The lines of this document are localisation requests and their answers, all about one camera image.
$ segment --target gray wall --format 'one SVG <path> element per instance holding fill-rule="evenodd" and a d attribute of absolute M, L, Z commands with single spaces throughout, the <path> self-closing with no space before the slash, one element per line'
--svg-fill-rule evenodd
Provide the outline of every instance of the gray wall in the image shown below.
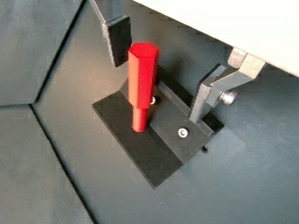
<path fill-rule="evenodd" d="M 129 0 L 121 4 L 133 40 L 159 45 L 160 65 L 194 93 L 202 76 L 226 63 L 226 46 Z M 125 78 L 87 4 L 33 106 L 100 223 L 298 223 L 299 80 L 264 70 L 239 88 L 236 103 L 214 109 L 226 127 L 210 152 L 153 190 L 91 107 Z"/>
<path fill-rule="evenodd" d="M 91 224 L 28 105 L 0 108 L 0 223 Z"/>
<path fill-rule="evenodd" d="M 33 103 L 81 0 L 0 3 L 0 106 Z"/>

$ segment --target metal clamp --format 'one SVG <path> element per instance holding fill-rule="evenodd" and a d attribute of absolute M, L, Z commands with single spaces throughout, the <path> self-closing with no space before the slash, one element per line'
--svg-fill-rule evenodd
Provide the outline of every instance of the metal clamp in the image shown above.
<path fill-rule="evenodd" d="M 200 81 L 190 114 L 190 120 L 196 125 L 220 101 L 227 105 L 235 101 L 238 93 L 230 90 L 258 77 L 266 62 L 234 48 L 228 64 L 228 68 L 218 64 Z"/>

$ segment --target bolt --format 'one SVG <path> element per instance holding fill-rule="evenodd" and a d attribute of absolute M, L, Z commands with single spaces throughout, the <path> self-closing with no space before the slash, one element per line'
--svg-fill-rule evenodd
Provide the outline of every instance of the bolt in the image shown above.
<path fill-rule="evenodd" d="M 152 97 L 152 100 L 151 100 L 151 105 L 155 105 L 156 104 L 156 98 L 155 96 Z"/>
<path fill-rule="evenodd" d="M 178 133 L 179 137 L 187 137 L 190 135 L 190 131 L 186 128 L 180 128 Z"/>
<path fill-rule="evenodd" d="M 207 146 L 202 146 L 202 148 L 200 148 L 200 151 L 203 152 L 203 153 L 207 153 L 208 152 L 208 147 Z"/>
<path fill-rule="evenodd" d="M 219 100 L 224 102 L 226 105 L 231 105 L 236 100 L 239 93 L 236 91 L 220 92 Z"/>

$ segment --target red plastic handle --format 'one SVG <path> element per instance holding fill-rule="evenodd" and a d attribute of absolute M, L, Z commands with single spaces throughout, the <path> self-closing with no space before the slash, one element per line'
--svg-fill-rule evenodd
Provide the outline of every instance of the red plastic handle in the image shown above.
<path fill-rule="evenodd" d="M 159 49 L 151 43 L 135 43 L 128 49 L 128 100 L 133 105 L 133 130 L 143 132 L 153 96 Z"/>

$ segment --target black bracket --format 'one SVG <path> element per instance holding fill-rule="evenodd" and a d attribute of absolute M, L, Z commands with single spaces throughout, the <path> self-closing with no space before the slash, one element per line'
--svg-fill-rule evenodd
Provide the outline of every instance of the black bracket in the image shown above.
<path fill-rule="evenodd" d="M 156 188 L 191 159 L 223 127 L 212 114 L 199 124 L 190 121 L 192 96 L 157 69 L 153 96 L 159 103 L 148 112 L 149 126 L 143 133 L 132 130 L 132 106 L 127 101 L 127 82 L 117 92 L 92 106 L 135 162 L 148 183 Z M 188 136 L 179 136 L 179 129 Z"/>

